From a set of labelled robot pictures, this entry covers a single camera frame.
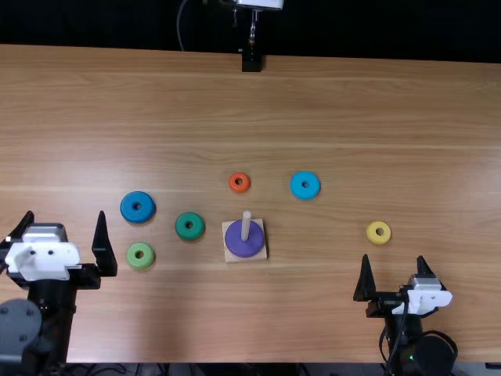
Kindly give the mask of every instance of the wooden table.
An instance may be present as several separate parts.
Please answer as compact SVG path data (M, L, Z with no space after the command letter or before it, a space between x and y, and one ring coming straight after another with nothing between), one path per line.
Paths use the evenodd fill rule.
M26 210L85 262L106 212L118 277L80 291L68 361L379 362L382 320L352 301L362 255L396 291L423 255L454 294L424 321L459 361L501 360L501 67L475 63L0 47L0 234ZM298 201L293 173L322 181ZM246 172L246 194L229 190ZM157 202L147 226L119 212ZM265 220L267 262L227 265L221 224ZM207 231L189 244L179 214ZM373 220L391 241L371 244ZM144 240L152 270L129 268ZM25 297L7 277L0 299Z

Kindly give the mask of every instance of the dark green ring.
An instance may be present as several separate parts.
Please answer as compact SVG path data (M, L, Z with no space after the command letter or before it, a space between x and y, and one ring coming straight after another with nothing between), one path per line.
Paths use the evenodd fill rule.
M202 236L204 231L204 219L197 213L182 213L175 221L175 232L183 240L196 240Z

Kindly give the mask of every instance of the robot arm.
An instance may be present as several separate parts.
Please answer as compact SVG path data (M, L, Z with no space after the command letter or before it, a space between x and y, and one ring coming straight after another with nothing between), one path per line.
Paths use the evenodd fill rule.
M417 274L399 292L376 290L369 257L362 258L360 278L353 294L356 302L369 302L367 317L384 318L384 336L390 356L385 376L449 376L457 357L454 341L439 331L423 332L421 319L447 306L452 294L431 271L423 256L417 258Z
M29 211L0 243L1 270L27 299L0 305L0 374L38 375L66 362L77 290L97 290L117 275L106 216L99 213L92 243L96 264L81 264L60 223L34 223Z

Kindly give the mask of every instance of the circular object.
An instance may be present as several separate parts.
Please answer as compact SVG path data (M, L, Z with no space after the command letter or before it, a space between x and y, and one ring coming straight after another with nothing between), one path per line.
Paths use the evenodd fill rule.
M290 180L292 194L301 200L311 200L320 191L320 180L317 175L308 171L301 171Z
M183 240L196 240L204 231L204 219L197 213L182 213L175 221L175 232Z
M226 247L237 257L252 257L265 245L265 235L256 222L250 221L249 237L242 240L242 219L229 225L225 235Z
M237 172L229 177L229 187L235 193L247 192L251 187L251 178L243 172Z
M132 223L148 222L156 210L153 198L139 191L129 193L120 203L120 213L125 220Z
M3 302L0 305L3 351L22 354L26 347L40 339L42 322L41 311L33 302L26 299Z
M387 243L391 237L390 226L380 221L370 223L366 233L367 239L379 245Z
M155 252L147 243L134 243L127 250L127 262L134 269L146 269L154 259Z

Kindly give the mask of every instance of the toy ring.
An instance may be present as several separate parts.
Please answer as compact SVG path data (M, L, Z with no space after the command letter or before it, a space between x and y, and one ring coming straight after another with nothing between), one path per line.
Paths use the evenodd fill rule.
M182 213L175 221L175 232L183 240L196 240L204 231L204 219L197 213Z
M320 191L320 180L317 175L308 172L298 172L290 180L292 194L301 200L311 200Z
M372 222L367 226L367 239L372 243L382 245L391 238L390 226L384 222Z
M247 192L251 187L251 179L242 172L229 177L229 188L235 193Z
M132 223L148 222L156 210L153 198L139 191L129 193L120 203L120 213L126 221Z
M134 269L146 269L153 263L154 259L155 252L149 244L134 243L127 250L127 262Z

